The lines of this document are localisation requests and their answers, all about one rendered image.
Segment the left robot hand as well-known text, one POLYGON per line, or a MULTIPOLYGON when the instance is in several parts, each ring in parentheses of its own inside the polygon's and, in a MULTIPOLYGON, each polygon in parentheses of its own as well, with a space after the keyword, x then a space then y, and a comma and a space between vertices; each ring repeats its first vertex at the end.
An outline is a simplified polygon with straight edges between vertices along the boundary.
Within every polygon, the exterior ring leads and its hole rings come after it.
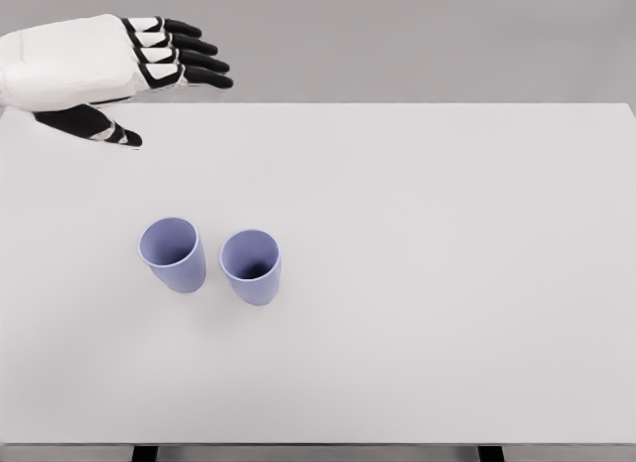
POLYGON ((85 140, 130 148, 141 137, 101 107, 145 92, 208 85, 229 89, 229 64, 186 22, 101 14, 0 37, 0 106, 85 140))

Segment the lavender plastic cup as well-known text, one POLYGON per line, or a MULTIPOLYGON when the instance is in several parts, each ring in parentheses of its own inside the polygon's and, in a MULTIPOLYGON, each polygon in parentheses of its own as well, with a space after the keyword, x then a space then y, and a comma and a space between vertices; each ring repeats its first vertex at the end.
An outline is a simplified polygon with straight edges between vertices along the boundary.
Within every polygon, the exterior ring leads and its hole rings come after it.
POLYGON ((223 243, 220 266, 234 292, 253 306, 269 304, 281 275, 281 251, 266 231, 238 231, 223 243))
POLYGON ((155 276, 175 292, 193 293, 205 282, 201 237, 186 219, 166 217, 153 222, 141 233, 137 251, 155 276))

